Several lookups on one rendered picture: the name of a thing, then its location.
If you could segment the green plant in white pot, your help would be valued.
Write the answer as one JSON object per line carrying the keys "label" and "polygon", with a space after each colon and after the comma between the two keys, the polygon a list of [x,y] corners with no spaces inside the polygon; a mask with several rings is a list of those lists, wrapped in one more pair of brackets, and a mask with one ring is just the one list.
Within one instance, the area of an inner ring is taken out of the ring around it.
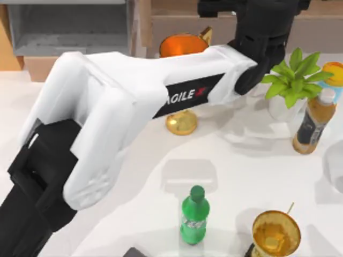
{"label": "green plant in white pot", "polygon": [[289,63],[283,60],[272,68],[274,73],[261,81],[270,84],[265,98],[269,101],[269,113],[277,121],[290,122],[300,112],[307,100],[322,91],[319,81],[333,76],[317,65],[320,52],[303,57],[301,48],[295,48]]}

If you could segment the wooden cupboard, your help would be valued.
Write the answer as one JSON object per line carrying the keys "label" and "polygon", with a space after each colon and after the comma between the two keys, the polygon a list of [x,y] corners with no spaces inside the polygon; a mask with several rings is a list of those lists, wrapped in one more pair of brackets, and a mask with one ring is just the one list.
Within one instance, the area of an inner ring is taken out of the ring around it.
{"label": "wooden cupboard", "polygon": [[[130,50],[137,57],[154,58],[166,37],[197,35],[208,26],[213,29],[212,44],[227,43],[235,34],[235,16],[226,12],[201,18],[197,0],[135,0],[134,4]],[[343,54],[343,0],[311,0],[293,22],[286,51],[296,47],[305,53]]]}

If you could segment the orange and blue can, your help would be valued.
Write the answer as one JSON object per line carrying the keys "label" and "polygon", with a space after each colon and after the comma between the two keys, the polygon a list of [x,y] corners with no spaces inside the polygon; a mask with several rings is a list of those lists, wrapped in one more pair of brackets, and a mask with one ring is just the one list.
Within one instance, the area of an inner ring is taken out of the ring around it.
{"label": "orange and blue can", "polygon": [[318,82],[322,88],[331,88],[335,92],[334,103],[337,103],[343,93],[343,63],[327,62],[323,65],[322,71],[330,72],[332,77]]}

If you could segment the gold trophy with orange inside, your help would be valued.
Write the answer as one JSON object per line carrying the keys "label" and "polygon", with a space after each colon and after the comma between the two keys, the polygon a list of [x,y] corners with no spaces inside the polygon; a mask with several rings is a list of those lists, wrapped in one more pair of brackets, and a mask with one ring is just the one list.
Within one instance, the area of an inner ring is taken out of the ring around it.
{"label": "gold trophy with orange inside", "polygon": [[[196,54],[211,44],[213,29],[206,27],[199,35],[178,34],[165,38],[159,47],[160,57]],[[198,118],[191,110],[180,111],[166,118],[166,127],[175,135],[189,135],[198,126]]]}

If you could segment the brown tea bottle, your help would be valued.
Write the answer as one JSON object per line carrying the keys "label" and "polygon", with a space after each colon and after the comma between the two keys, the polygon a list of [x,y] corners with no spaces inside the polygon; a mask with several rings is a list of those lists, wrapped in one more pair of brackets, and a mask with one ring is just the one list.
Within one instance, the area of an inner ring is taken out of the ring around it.
{"label": "brown tea bottle", "polygon": [[293,137],[293,148],[302,155],[308,155],[317,148],[324,129],[335,114],[335,91],[324,88],[307,101],[303,121]]}

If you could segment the grey cabinet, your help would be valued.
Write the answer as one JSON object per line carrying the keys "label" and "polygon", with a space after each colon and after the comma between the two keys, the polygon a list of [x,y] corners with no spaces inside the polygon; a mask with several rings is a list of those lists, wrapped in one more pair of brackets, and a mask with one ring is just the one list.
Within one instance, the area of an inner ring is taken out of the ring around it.
{"label": "grey cabinet", "polygon": [[133,0],[12,0],[7,2],[17,56],[129,53]]}

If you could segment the green bottle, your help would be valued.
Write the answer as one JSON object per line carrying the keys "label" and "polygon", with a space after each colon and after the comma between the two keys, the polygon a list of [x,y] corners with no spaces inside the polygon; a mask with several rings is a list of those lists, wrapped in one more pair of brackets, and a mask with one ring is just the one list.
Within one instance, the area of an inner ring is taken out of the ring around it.
{"label": "green bottle", "polygon": [[205,198],[205,190],[200,185],[191,188],[181,205],[182,221],[180,233],[189,245],[199,244],[205,237],[210,204]]}

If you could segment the gold trophy with black base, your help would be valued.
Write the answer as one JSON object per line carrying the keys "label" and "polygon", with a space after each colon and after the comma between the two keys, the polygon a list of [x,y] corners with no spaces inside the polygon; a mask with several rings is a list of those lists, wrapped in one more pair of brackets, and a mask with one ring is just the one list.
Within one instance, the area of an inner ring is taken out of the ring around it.
{"label": "gold trophy with black base", "polygon": [[294,203],[286,212],[270,209],[256,215],[251,226],[252,244],[244,257],[288,257],[301,242],[301,230],[290,216]]}

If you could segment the dark grey flat object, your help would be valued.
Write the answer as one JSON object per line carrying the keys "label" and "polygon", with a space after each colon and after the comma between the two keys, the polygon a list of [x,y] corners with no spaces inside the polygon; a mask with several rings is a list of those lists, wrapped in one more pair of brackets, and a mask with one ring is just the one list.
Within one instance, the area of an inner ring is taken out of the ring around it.
{"label": "dark grey flat object", "polygon": [[145,254],[143,254],[141,251],[136,249],[135,247],[130,247],[126,253],[123,255],[123,257],[148,257]]}

